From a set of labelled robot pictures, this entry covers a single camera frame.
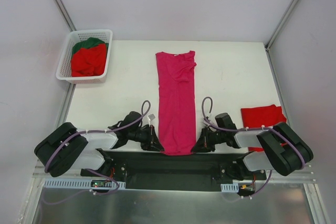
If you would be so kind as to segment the pink t shirt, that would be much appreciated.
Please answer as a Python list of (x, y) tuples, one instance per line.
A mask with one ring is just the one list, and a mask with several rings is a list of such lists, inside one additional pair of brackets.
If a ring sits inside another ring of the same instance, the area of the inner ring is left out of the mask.
[(191, 155), (196, 144), (195, 52), (156, 53), (159, 141), (163, 153)]

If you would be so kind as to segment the white perforated plastic basket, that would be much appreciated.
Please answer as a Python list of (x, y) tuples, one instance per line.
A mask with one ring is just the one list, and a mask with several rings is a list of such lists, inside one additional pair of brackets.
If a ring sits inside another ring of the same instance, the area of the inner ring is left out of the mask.
[[(109, 44), (107, 48), (104, 72), (98, 76), (73, 77), (71, 74), (72, 48), (76, 43), (84, 41), (90, 37), (98, 38)], [(56, 71), (56, 78), (58, 80), (68, 81), (72, 84), (90, 84), (105, 82), (108, 72), (109, 58), (111, 54), (112, 38), (113, 32), (109, 29), (88, 29), (70, 32), (66, 37), (65, 45), (59, 59)]]

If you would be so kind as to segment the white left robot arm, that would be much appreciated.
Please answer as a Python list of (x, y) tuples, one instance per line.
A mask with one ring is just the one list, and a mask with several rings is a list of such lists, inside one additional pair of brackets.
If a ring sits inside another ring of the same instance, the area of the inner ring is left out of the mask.
[(128, 141), (140, 143), (144, 151), (164, 150), (155, 127), (142, 124), (143, 115), (131, 111), (125, 118), (105, 130), (78, 130), (72, 123), (63, 123), (34, 149), (46, 172), (58, 177), (70, 169), (80, 169), (82, 176), (113, 177), (115, 168), (108, 150), (116, 150)]

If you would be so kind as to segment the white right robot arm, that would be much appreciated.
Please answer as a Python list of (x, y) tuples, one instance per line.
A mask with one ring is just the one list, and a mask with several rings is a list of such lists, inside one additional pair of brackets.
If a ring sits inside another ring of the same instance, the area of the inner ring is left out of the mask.
[(238, 129), (228, 113), (215, 116), (216, 124), (208, 117), (199, 139), (192, 148), (193, 153), (208, 153), (216, 145), (226, 144), (235, 149), (261, 148), (261, 152), (249, 151), (236, 166), (236, 174), (241, 179), (248, 179), (257, 170), (275, 170), (282, 176), (303, 169), (312, 161), (314, 154), (304, 140), (284, 122), (274, 126), (252, 129)]

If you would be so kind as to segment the folded red t shirt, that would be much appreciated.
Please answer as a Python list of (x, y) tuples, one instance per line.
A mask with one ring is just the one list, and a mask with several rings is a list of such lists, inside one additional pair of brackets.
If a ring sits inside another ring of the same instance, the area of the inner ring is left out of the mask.
[(270, 127), (280, 122), (287, 122), (287, 118), (282, 112), (281, 106), (275, 104), (260, 106), (255, 108), (241, 108), (242, 121), (244, 127)]

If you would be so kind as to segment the red t shirt in basket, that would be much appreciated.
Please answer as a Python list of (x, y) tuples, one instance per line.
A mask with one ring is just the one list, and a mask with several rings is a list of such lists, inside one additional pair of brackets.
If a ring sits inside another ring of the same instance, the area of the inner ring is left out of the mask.
[(70, 61), (72, 77), (101, 76), (104, 73), (107, 61), (108, 46), (98, 44), (91, 48), (72, 48)]

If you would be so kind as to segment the green t shirt in basket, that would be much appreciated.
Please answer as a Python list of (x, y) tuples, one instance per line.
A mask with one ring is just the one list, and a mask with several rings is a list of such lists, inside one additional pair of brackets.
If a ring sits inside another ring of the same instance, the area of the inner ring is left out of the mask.
[(77, 53), (81, 48), (90, 49), (90, 48), (96, 47), (100, 44), (104, 44), (107, 49), (109, 47), (109, 44), (104, 42), (103, 40), (101, 40), (99, 38), (89, 37), (88, 39), (86, 39), (84, 41), (80, 41), (73, 46), (72, 56), (75, 53)]

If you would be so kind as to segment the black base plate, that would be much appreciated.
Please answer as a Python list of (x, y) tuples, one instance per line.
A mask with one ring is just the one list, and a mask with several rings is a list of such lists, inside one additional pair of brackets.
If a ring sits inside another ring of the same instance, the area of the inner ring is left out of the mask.
[(193, 154), (99, 150), (103, 164), (96, 173), (124, 182), (127, 189), (220, 191), (234, 180), (266, 180), (264, 170), (249, 172), (238, 165), (242, 154)]

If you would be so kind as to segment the right aluminium frame post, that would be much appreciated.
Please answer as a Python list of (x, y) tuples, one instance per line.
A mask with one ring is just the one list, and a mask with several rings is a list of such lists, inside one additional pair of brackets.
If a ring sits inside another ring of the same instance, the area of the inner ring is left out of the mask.
[(294, 12), (295, 8), (299, 5), (299, 2), (301, 0), (291, 0), (288, 7), (286, 8), (285, 12), (283, 13), (279, 23), (277, 24), (275, 30), (271, 34), (269, 40), (265, 44), (265, 50), (268, 52), (274, 42), (277, 40), (278, 36), (280, 35), (280, 32), (283, 30), (285, 27), (287, 21), (289, 20), (290, 16)]

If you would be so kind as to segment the aluminium frame post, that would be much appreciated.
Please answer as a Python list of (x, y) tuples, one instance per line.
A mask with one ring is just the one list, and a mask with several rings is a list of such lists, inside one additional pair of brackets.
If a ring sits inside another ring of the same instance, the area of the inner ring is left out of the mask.
[(67, 25), (68, 29), (70, 32), (73, 31), (77, 31), (77, 27), (74, 23), (74, 21), (72, 20), (72, 18), (70, 17), (70, 14), (63, 2), (63, 0), (53, 0), (58, 11), (60, 12), (65, 24)]
[(280, 35), (280, 32), (283, 30), (285, 27), (287, 21), (289, 20), (290, 16), (294, 12), (295, 8), (299, 5), (299, 2), (301, 0), (291, 0), (288, 7), (286, 8), (285, 12), (283, 13), (279, 23), (277, 24), (275, 30), (271, 34), (269, 40), (265, 44), (265, 50), (268, 52), (274, 42), (277, 40), (278, 36)]

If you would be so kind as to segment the left aluminium frame post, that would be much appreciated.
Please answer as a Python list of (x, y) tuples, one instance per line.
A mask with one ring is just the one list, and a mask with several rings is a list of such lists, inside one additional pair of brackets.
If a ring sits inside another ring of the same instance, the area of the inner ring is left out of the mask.
[(68, 29), (70, 32), (73, 31), (77, 31), (77, 27), (74, 23), (74, 21), (72, 20), (72, 18), (70, 17), (70, 14), (63, 2), (63, 0), (53, 0), (58, 11), (60, 12), (65, 24), (67, 25)]

